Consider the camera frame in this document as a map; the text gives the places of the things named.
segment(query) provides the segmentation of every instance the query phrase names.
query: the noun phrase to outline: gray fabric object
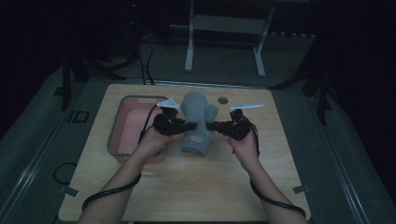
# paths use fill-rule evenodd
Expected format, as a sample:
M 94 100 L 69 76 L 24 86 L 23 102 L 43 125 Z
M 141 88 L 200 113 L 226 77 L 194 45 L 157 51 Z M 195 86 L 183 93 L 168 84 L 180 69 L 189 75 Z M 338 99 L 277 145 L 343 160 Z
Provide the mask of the gray fabric object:
M 218 107 L 208 105 L 206 97 L 197 91 L 191 91 L 184 96 L 180 109 L 186 122 L 198 123 L 194 131 L 186 131 L 182 143 L 182 151 L 192 152 L 205 157 L 213 140 L 213 131 L 206 128 L 207 122 L 213 122 L 218 114 Z

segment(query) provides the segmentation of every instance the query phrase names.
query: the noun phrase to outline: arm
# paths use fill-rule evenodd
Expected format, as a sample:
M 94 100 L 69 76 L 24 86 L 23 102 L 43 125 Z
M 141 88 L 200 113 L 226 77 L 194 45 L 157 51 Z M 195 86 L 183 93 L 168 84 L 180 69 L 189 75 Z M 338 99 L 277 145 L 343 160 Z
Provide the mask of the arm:
M 247 171 L 250 179 L 262 195 L 281 203 L 292 204 L 262 167 L 257 155 L 253 132 L 250 132 L 241 141 L 236 141 L 227 136 L 224 136 L 224 141 L 233 148 L 236 158 L 241 162 L 242 167 Z M 269 222 L 272 224 L 306 223 L 305 218 L 298 212 L 272 205 L 263 200 L 261 200 L 261 203 Z
M 130 184 L 142 172 L 143 167 L 165 144 L 177 135 L 166 136 L 150 128 L 131 157 L 120 167 L 100 191 L 115 189 Z M 133 188 L 108 195 L 87 205 L 78 223 L 120 223 Z

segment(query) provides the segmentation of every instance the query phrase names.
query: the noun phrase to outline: plastic container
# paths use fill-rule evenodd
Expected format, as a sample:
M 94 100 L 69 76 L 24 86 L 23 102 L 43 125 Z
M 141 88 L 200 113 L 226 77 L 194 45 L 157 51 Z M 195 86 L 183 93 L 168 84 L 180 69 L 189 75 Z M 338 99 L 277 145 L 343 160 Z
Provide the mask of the plastic container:
M 113 129 L 108 139 L 108 153 L 114 156 L 118 162 L 127 160 L 137 147 L 139 135 L 144 128 L 149 111 L 158 102 L 166 99 L 164 96 L 131 95 L 124 97 L 120 102 Z M 148 127 L 151 126 L 155 116 L 160 113 L 162 113 L 160 107 L 153 110 L 148 120 Z M 163 155 L 159 153 L 149 163 L 159 163 L 162 160 Z

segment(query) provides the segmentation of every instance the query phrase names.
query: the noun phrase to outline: table top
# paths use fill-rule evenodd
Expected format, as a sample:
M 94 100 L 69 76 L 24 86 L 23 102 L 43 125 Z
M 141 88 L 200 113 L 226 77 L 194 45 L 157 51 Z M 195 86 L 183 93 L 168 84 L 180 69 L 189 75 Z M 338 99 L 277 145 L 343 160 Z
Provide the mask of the table top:
M 203 93 L 210 104 L 219 108 L 216 121 L 230 120 L 230 105 L 235 103 L 264 104 L 245 109 L 244 115 L 259 132 L 260 161 L 281 191 L 310 218 L 288 141 L 276 110 L 271 92 L 266 90 L 141 86 L 113 84 L 104 100 L 82 151 L 70 188 L 79 191 L 77 198 L 65 196 L 59 212 L 63 221 L 75 221 L 81 214 L 86 198 L 98 192 L 115 174 L 120 163 L 106 149 L 107 140 L 117 116 L 122 98 L 128 95 L 162 95 L 181 103 L 189 91 Z M 220 96 L 229 103 L 218 103 Z M 205 158 L 181 151 L 184 135 L 166 149 L 164 160 L 145 166 L 142 178 L 134 187 L 123 220 L 132 221 L 258 221 L 266 220 L 260 200 L 249 185 L 247 173 L 232 154 L 230 146 L 215 133 Z

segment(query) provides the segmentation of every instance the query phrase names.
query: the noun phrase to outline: person's left hand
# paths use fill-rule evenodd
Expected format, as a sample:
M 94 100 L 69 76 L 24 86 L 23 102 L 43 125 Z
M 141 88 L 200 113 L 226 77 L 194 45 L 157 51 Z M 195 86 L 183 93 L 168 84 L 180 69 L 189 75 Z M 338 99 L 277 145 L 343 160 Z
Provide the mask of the person's left hand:
M 160 134 L 155 128 L 149 128 L 133 154 L 140 156 L 144 161 L 154 157 L 159 151 L 164 150 L 166 144 L 178 138 L 178 134 Z

